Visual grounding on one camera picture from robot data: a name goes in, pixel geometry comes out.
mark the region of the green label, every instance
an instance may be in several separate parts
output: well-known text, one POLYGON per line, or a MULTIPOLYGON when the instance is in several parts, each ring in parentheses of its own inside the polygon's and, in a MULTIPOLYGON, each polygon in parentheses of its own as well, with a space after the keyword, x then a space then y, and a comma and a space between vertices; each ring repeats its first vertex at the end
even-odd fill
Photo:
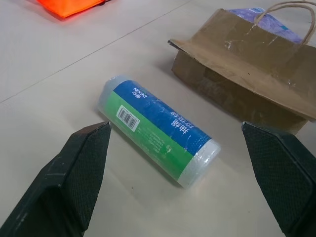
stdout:
POLYGON ((114 91, 105 106, 107 117, 171 177, 178 180, 192 155, 130 106, 114 91))

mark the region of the plastic-wrapped roll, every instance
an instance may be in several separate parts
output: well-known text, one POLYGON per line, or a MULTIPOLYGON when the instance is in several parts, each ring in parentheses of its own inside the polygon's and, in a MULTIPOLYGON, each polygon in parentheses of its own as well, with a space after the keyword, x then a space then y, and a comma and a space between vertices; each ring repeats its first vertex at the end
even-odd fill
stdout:
POLYGON ((126 76, 107 81, 98 108, 184 188, 221 150, 210 136, 126 76))

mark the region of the brown paper bag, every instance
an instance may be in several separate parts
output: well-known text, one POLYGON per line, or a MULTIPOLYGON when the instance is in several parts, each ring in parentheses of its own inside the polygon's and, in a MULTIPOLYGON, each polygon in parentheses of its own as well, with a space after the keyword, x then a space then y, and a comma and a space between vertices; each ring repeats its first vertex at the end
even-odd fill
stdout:
POLYGON ((240 120, 296 133, 316 119, 316 48, 306 44, 315 13, 293 4, 268 11, 285 7, 312 13, 301 44, 219 9, 190 40, 169 41, 179 49, 173 72, 240 120))

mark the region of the barcode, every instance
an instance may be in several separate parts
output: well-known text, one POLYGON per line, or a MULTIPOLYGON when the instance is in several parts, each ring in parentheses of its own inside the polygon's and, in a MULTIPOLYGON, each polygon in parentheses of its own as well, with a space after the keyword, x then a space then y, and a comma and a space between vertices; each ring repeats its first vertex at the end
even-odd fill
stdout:
POLYGON ((117 117, 121 120, 126 126, 128 126, 133 132, 135 132, 140 120, 133 115, 127 108, 123 105, 120 106, 117 112, 117 117))

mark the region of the orange fabric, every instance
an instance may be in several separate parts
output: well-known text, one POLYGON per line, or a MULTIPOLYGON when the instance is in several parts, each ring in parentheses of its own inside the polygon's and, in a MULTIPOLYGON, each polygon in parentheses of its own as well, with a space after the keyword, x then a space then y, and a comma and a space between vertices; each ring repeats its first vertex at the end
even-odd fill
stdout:
POLYGON ((38 0, 49 11, 65 18, 93 7, 104 0, 38 0))

